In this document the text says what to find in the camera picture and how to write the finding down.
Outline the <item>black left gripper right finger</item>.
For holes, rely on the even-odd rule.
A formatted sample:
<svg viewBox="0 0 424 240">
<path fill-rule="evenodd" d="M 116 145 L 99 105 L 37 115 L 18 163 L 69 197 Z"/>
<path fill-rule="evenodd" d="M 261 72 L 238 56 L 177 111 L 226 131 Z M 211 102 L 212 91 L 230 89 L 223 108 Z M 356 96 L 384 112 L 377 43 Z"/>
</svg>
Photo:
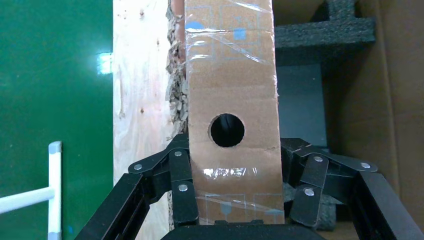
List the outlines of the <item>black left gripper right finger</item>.
<svg viewBox="0 0 424 240">
<path fill-rule="evenodd" d="M 321 199 L 348 206 L 361 240 L 421 240 L 423 232 L 375 164 L 332 154 L 300 138 L 282 138 L 283 181 L 295 189 L 289 217 L 314 229 Z"/>
</svg>

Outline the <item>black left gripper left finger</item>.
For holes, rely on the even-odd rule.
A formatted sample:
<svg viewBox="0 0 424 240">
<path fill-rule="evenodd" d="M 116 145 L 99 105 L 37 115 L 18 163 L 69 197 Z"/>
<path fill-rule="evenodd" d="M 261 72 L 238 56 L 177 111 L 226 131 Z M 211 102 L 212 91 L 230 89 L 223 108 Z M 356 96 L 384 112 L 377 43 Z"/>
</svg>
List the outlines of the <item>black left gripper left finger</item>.
<svg viewBox="0 0 424 240">
<path fill-rule="evenodd" d="M 176 227 L 198 224 L 187 134 L 176 135 L 164 150 L 130 164 L 76 239 L 134 240 L 150 206 L 169 191 L 177 205 Z"/>
</svg>

